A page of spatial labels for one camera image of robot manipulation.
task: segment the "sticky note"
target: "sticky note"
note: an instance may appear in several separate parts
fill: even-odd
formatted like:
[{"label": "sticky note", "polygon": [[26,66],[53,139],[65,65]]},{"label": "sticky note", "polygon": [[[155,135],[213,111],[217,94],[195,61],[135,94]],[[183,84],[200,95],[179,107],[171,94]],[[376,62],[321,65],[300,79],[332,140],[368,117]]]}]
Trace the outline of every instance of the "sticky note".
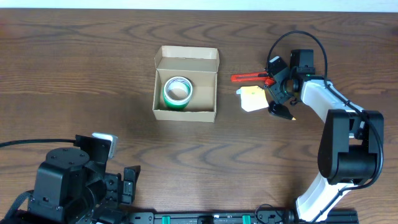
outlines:
[{"label": "sticky note", "polygon": [[266,92],[258,86],[243,86],[236,90],[241,95],[241,106],[247,112],[268,107]]}]

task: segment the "cardboard box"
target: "cardboard box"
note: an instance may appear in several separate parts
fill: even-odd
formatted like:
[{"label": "cardboard box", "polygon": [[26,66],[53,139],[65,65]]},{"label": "cardboard box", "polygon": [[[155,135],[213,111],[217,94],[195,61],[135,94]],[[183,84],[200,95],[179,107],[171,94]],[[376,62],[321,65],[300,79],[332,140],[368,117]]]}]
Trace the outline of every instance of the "cardboard box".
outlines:
[{"label": "cardboard box", "polygon": [[[162,46],[155,56],[156,78],[152,110],[158,120],[214,122],[216,118],[218,51],[206,47]],[[164,85],[185,77],[193,86],[192,98],[182,111],[166,107]]]}]

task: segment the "red handle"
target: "red handle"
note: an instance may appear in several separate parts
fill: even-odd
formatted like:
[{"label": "red handle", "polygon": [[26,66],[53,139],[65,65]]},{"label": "red handle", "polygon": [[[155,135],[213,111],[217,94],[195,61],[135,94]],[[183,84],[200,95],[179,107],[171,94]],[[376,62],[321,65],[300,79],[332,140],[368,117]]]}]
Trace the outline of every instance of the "red handle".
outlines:
[{"label": "red handle", "polygon": [[250,81],[265,81],[269,77],[259,77],[260,74],[267,74],[266,72],[254,72],[254,73],[244,73],[235,74],[231,76],[232,82],[250,82]]},{"label": "red handle", "polygon": [[268,78],[266,79],[264,84],[266,84],[266,86],[272,86],[273,84],[275,84],[275,80],[273,78]]}]

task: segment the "wooden table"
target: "wooden table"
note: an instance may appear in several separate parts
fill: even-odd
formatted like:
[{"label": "wooden table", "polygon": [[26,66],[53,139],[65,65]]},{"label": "wooden table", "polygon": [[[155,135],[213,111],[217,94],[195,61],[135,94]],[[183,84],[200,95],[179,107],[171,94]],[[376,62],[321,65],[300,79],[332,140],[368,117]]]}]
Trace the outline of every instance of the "wooden table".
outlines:
[{"label": "wooden table", "polygon": [[[306,191],[318,172],[321,119],[305,105],[290,108],[296,121],[246,113],[229,78],[261,71],[282,34],[308,31],[326,48],[336,88],[385,119],[381,178],[338,206],[357,209],[361,223],[398,219],[397,14],[3,9],[0,20],[0,140],[115,134],[108,172],[141,165],[134,205],[158,212],[287,207]],[[161,45],[218,48],[215,123],[155,120]],[[274,54],[288,61],[302,48],[315,50],[322,74],[308,37],[287,37]],[[60,146],[0,149],[0,217],[34,188],[39,164]]]}]

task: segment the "green tape roll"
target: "green tape roll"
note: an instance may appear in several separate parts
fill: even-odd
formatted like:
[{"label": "green tape roll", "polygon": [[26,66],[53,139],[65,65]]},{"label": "green tape roll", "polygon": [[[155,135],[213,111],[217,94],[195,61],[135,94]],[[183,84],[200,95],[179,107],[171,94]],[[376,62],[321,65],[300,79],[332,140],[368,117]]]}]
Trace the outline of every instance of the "green tape roll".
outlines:
[{"label": "green tape roll", "polygon": [[[173,90],[183,91],[186,97],[178,99],[172,95]],[[174,110],[184,109],[192,98],[193,87],[191,82],[184,77],[172,77],[167,80],[163,89],[163,99],[167,107]]]}]

